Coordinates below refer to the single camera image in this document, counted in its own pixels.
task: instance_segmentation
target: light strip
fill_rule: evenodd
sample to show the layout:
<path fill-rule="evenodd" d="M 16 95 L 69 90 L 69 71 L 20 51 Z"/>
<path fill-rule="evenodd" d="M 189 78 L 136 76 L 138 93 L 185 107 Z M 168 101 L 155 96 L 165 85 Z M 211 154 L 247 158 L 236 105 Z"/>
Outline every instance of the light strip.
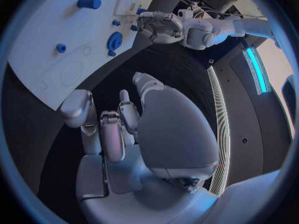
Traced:
<path fill-rule="evenodd" d="M 252 61 L 253 67 L 254 67 L 255 72 L 257 74 L 259 84 L 260 84 L 260 88 L 261 88 L 261 93 L 265 93 L 265 92 L 267 92 L 266 83 L 265 83 L 261 68 L 259 66 L 259 63 L 257 61 L 257 58 L 255 57 L 254 53 L 252 52 L 251 48 L 247 48 L 246 52 L 247 52 L 250 60 Z"/>

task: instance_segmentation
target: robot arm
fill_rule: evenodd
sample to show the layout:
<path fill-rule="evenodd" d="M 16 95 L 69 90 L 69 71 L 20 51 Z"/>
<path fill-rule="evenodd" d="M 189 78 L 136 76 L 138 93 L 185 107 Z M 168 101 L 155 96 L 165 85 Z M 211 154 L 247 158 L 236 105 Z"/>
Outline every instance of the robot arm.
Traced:
<path fill-rule="evenodd" d="M 192 11 L 179 10 L 180 18 L 173 13 L 143 12 L 138 19 L 139 31 L 154 43 L 170 44 L 180 42 L 182 46 L 204 50 L 219 44 L 228 36 L 245 34 L 275 40 L 268 21 L 257 18 L 241 19 L 238 16 L 227 19 L 193 18 Z"/>

